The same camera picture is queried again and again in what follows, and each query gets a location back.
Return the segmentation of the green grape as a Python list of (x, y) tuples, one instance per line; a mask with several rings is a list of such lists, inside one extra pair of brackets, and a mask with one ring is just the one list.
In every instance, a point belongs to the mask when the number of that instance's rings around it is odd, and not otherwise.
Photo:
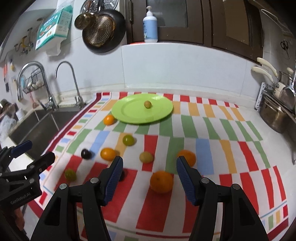
[(66, 181), (69, 183), (74, 182), (77, 179), (76, 172), (71, 168), (68, 168), (65, 170), (64, 176), (65, 176)]
[(135, 144), (135, 139), (132, 135), (124, 135), (122, 142), (125, 146), (133, 146)]

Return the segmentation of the large orange mandarin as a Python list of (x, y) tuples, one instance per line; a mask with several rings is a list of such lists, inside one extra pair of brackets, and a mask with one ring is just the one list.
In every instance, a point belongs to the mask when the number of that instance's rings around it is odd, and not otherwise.
[(165, 171), (157, 171), (152, 174), (149, 181), (150, 188), (160, 194), (168, 193), (174, 185), (174, 177)]

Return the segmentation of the tan longan front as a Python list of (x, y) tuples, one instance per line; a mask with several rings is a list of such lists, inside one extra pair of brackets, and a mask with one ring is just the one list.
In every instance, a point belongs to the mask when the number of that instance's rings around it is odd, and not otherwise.
[(149, 109), (149, 108), (152, 107), (152, 103), (147, 100), (147, 101), (144, 102), (144, 106), (145, 106), (145, 108)]

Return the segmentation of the tan longan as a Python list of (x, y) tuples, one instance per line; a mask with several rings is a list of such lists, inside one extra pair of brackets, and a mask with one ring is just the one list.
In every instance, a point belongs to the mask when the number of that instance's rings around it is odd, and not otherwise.
[(152, 103), (147, 100), (147, 101), (144, 102), (144, 106), (145, 106), (145, 108), (149, 109), (149, 108), (152, 107)]
[(144, 151), (140, 154), (139, 160), (144, 164), (148, 164), (154, 161), (154, 156), (150, 152)]

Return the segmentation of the dark grape left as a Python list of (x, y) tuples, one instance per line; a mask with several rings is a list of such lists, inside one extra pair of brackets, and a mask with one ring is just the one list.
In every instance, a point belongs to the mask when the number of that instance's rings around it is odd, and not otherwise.
[(88, 149), (82, 149), (81, 158), (85, 160), (89, 160), (92, 158), (92, 153)]

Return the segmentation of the tall chrome faucet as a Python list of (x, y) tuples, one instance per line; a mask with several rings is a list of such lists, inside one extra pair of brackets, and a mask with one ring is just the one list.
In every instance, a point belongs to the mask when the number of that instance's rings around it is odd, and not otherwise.
[[(29, 67), (36, 67), (37, 69), (31, 73), (30, 77), (22, 81), (23, 74)], [(31, 61), (25, 64), (18, 74), (16, 83), (18, 102), (21, 102), (23, 100), (23, 93), (29, 94), (40, 89), (41, 87), (45, 87), (48, 94), (48, 101), (46, 103), (42, 103), (40, 100), (38, 100), (38, 103), (44, 110), (57, 110), (59, 108), (55, 97), (50, 90), (44, 66), (40, 62)]]

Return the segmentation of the small orange centre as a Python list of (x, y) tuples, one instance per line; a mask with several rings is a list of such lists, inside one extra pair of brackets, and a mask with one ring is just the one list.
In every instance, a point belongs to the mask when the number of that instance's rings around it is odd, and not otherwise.
[(116, 151), (112, 148), (103, 148), (100, 152), (100, 157), (106, 161), (113, 161), (116, 157)]

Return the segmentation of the dark grape centre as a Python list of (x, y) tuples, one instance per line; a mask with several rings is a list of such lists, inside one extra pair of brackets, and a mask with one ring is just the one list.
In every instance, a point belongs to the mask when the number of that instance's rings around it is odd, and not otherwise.
[(126, 177), (126, 170), (123, 169), (122, 172), (121, 172), (121, 176), (119, 178), (119, 182), (123, 181)]

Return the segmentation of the colourful checked tablecloth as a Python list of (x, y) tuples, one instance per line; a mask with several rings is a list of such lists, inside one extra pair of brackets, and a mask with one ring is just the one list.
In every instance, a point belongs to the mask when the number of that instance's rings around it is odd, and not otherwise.
[[(41, 216), (54, 191), (66, 182), (71, 168), (80, 185), (100, 174), (108, 162), (100, 157), (103, 148), (112, 148), (123, 158), (126, 177), (118, 183), (114, 197), (102, 209), (112, 240), (186, 240), (192, 231), (197, 208), (186, 198), (176, 170), (177, 153), (189, 150), (196, 155), (194, 167), (213, 182), (239, 184), (259, 215), (270, 240), (288, 225), (285, 188), (267, 140), (241, 109), (228, 102), (186, 95), (167, 94), (173, 113), (158, 123), (110, 126), (103, 119), (127, 92), (99, 93), (79, 112), (48, 146), (55, 153), (52, 166), (41, 178), (42, 195), (29, 206)], [(124, 135), (132, 135), (133, 146), (125, 146)], [(92, 158), (81, 158), (88, 149)], [(154, 161), (144, 164), (142, 152)], [(150, 178), (157, 171), (173, 175), (170, 192), (154, 192)]]

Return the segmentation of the orange mandarin right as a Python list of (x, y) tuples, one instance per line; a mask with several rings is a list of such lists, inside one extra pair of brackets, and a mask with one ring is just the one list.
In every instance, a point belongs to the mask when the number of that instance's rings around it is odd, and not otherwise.
[(196, 164), (197, 158), (196, 155), (189, 151), (189, 150), (181, 150), (177, 153), (177, 157), (184, 156), (184, 158), (187, 160), (190, 167), (193, 167)]

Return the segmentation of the steel pot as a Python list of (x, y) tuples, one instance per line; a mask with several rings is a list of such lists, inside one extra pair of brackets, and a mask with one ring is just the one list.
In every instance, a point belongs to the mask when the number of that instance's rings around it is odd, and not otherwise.
[(289, 116), (268, 96), (263, 97), (259, 114), (264, 122), (277, 133), (284, 133), (290, 122)]

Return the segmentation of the green plate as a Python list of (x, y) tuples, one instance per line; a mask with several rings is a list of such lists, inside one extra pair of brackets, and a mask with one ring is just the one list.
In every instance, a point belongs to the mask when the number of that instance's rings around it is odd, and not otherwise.
[[(152, 107), (147, 109), (145, 101), (150, 101)], [(162, 120), (173, 111), (172, 101), (168, 98), (151, 93), (141, 93), (126, 96), (118, 100), (111, 113), (118, 120), (129, 124), (145, 124)]]

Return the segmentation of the large black frying pan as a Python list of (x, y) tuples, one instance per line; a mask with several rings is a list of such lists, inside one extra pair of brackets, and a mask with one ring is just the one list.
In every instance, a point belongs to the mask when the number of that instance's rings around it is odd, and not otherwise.
[(94, 52), (109, 52), (116, 48), (125, 36), (125, 18), (114, 9), (104, 9), (93, 14), (94, 22), (82, 30), (83, 41), (87, 48)]

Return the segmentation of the black scissors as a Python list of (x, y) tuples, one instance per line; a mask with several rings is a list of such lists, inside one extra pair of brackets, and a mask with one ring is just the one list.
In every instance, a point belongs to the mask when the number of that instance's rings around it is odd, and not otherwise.
[(281, 46), (281, 48), (286, 52), (286, 54), (287, 54), (287, 58), (289, 59), (290, 56), (289, 56), (289, 53), (288, 53), (288, 42), (287, 42), (286, 40), (282, 40), (282, 41), (280, 42), (280, 46)]

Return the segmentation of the white blue pump bottle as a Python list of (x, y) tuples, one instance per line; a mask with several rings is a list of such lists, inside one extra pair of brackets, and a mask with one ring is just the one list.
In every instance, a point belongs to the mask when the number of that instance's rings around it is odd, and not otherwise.
[(147, 6), (147, 13), (143, 19), (144, 42), (157, 43), (158, 42), (158, 20), (152, 13), (152, 7)]

